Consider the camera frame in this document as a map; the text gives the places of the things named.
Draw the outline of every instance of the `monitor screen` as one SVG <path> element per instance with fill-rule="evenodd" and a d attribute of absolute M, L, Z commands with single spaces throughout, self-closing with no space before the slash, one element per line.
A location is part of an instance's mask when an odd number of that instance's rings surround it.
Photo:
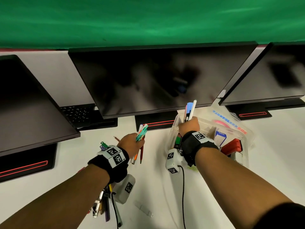
<path fill-rule="evenodd" d="M 305 45 L 269 44 L 221 100 L 221 105 L 305 95 Z"/>
<path fill-rule="evenodd" d="M 17 56 L 0 56 L 0 156 L 79 137 Z"/>
<path fill-rule="evenodd" d="M 104 118 L 210 106 L 256 43 L 69 51 Z"/>

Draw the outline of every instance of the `sleeve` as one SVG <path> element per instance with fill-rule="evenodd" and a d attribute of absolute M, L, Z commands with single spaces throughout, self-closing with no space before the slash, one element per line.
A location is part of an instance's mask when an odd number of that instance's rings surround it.
<path fill-rule="evenodd" d="M 253 229 L 305 228 L 305 207 L 296 203 L 284 203 L 268 211 Z"/>

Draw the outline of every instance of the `forearm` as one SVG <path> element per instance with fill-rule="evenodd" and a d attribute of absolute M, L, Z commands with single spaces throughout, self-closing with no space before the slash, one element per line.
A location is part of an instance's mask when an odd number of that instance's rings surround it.
<path fill-rule="evenodd" d="M 108 182 L 104 169 L 88 165 L 9 217 L 0 229 L 77 228 Z"/>
<path fill-rule="evenodd" d="M 267 181 L 213 148 L 200 149 L 196 166 L 236 228 L 252 228 L 271 208 L 291 202 Z"/>

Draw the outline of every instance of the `desk surface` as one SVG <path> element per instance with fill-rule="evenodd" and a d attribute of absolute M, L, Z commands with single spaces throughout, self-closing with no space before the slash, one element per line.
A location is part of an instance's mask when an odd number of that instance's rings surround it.
<path fill-rule="evenodd" d="M 244 121 L 256 135 L 249 151 L 252 171 L 269 181 L 293 201 L 305 205 L 305 108 L 271 111 L 273 117 Z M 55 168 L 0 183 L 0 222 L 20 208 L 74 175 L 99 151 L 99 144 L 115 144 L 136 131 L 135 118 L 118 119 L 118 127 L 82 131 L 81 137 L 60 142 Z M 118 204 L 122 228 L 183 228 L 182 173 L 170 175 L 165 169 L 164 143 L 170 129 L 148 131 L 142 164 L 129 165 L 136 179 L 124 205 Z M 137 200 L 153 214 L 150 218 L 134 206 Z M 234 228 L 212 196 L 199 173 L 185 170 L 185 223 L 187 228 Z M 87 215 L 79 228 L 116 228 L 111 210 L 110 222 L 104 215 Z"/>

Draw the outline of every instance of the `green backdrop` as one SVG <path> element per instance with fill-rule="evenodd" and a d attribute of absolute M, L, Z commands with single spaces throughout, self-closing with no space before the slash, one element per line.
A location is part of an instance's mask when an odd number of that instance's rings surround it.
<path fill-rule="evenodd" d="M 305 40 L 305 0 L 0 0 L 0 48 Z"/>

